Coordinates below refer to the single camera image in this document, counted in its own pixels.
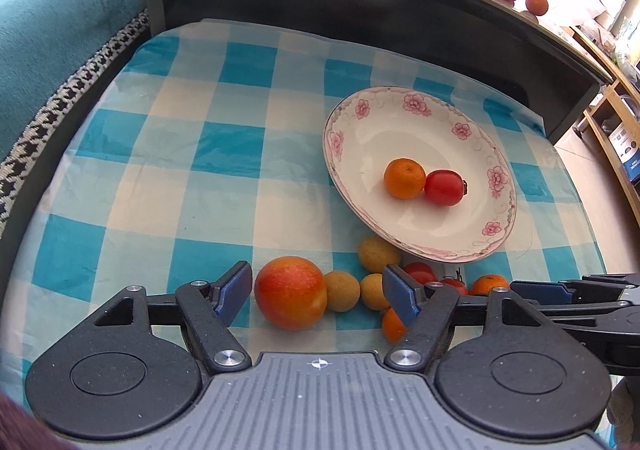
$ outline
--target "houndstooth fabric trim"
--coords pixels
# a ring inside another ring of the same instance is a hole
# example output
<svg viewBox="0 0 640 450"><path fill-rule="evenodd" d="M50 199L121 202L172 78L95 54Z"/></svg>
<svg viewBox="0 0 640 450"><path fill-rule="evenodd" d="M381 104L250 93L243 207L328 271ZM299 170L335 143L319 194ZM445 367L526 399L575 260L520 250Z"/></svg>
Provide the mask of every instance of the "houndstooth fabric trim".
<svg viewBox="0 0 640 450"><path fill-rule="evenodd" d="M38 110L33 121L22 132L9 155L0 163L0 237L9 219L15 198L31 172L33 165L65 115L82 95L95 83L111 62L133 43L149 22L142 11L96 52L63 83L46 104Z"/></svg>

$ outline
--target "tile floor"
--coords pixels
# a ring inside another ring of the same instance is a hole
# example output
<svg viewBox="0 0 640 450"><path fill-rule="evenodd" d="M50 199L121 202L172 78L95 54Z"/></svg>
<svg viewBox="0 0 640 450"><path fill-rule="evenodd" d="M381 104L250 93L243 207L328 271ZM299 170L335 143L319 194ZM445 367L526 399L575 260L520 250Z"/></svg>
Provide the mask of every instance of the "tile floor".
<svg viewBox="0 0 640 450"><path fill-rule="evenodd" d="M640 227L613 169L588 130L570 130L556 144L582 199L607 273L640 273Z"/></svg>

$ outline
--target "screw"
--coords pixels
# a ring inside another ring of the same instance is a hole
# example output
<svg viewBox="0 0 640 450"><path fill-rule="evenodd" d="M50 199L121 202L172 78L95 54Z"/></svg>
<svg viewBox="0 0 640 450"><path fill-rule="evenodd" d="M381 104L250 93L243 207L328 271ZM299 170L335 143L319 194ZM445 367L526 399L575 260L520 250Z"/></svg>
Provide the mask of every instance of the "screw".
<svg viewBox="0 0 640 450"><path fill-rule="evenodd" d="M240 351L225 349L224 351L216 353L213 357L213 361L223 367L235 367L244 362L245 357L244 353L241 353Z"/></svg>
<svg viewBox="0 0 640 450"><path fill-rule="evenodd" d="M392 352L389 359L397 366L412 367L419 364L422 357L411 349L400 349L399 351Z"/></svg>

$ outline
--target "blue and white checkered tablecloth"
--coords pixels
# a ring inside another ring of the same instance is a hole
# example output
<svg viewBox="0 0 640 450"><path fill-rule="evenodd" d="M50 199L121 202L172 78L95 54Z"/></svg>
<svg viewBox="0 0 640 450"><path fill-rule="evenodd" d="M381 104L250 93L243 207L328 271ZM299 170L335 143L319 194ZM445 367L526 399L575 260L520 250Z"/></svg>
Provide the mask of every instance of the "blue and white checkered tablecloth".
<svg viewBox="0 0 640 450"><path fill-rule="evenodd" d="M143 45L66 150L12 274L0 340L4 390L21 401L30 363L127 285L173 292L238 260L255 274L280 255L364 277L355 252L370 231L331 184L321 133L343 97L383 84L455 105L510 162L516 223L499 252L464 265L469 285L486 273L557 281L603 271L575 188L526 108L390 52L204 20ZM379 327L379 314L358 305L325 314L312 330L281 331L251 300L232 330L255 356L386 351Z"/></svg>

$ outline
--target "floral plate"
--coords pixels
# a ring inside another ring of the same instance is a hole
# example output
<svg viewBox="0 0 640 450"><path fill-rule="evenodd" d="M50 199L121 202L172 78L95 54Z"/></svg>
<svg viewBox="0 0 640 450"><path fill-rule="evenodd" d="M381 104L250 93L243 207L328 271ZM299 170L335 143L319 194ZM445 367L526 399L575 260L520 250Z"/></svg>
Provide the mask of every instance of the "floral plate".
<svg viewBox="0 0 640 450"><path fill-rule="evenodd" d="M498 249L513 229L516 192L504 156L460 110L427 94L397 86L352 94L329 116L322 151L345 202L404 251L471 262ZM400 157L414 159L427 173L455 170L468 194L453 207L438 207L422 195L392 197L383 175Z"/></svg>

